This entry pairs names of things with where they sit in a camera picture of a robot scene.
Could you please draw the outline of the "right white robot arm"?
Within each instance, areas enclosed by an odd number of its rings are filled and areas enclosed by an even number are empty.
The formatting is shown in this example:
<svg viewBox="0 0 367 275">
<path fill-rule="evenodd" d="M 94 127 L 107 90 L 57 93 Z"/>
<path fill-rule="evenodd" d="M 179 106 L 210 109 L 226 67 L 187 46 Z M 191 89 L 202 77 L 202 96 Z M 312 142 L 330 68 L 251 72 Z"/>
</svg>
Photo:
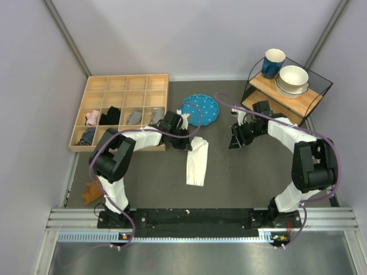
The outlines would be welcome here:
<svg viewBox="0 0 367 275">
<path fill-rule="evenodd" d="M 331 141 L 302 131 L 285 114 L 273 112 L 267 101 L 255 103 L 250 111 L 233 108 L 231 114 L 237 123 L 231 126 L 229 149 L 248 146 L 255 138 L 268 135 L 292 153 L 291 183 L 270 200 L 266 214 L 253 218 L 256 227 L 283 226 L 301 203 L 337 183 L 338 161 Z"/>
</svg>

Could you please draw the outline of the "white underwear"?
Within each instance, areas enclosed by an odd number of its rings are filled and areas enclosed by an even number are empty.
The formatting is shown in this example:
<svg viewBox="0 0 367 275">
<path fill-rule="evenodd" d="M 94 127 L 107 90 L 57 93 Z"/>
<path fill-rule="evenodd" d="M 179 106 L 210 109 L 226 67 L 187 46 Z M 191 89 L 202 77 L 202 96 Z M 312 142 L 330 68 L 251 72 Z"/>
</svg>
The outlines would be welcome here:
<svg viewBox="0 0 367 275">
<path fill-rule="evenodd" d="M 192 150 L 186 160 L 186 184 L 203 187 L 205 183 L 208 161 L 209 143 L 202 137 L 194 137 L 191 141 Z"/>
</svg>

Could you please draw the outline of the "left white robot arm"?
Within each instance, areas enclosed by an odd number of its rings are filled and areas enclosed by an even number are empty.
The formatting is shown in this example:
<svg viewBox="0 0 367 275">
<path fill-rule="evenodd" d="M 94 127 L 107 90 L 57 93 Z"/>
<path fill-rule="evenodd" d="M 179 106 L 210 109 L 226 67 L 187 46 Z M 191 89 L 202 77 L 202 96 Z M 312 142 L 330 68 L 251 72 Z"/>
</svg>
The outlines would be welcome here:
<svg viewBox="0 0 367 275">
<path fill-rule="evenodd" d="M 101 183 L 106 199 L 105 212 L 117 227 L 129 223 L 129 202 L 124 190 L 123 178 L 135 151 L 146 147 L 171 144 L 175 149 L 191 151 L 188 113 L 168 111 L 157 123 L 140 129 L 117 131 L 107 129 L 89 159 L 89 171 Z"/>
</svg>

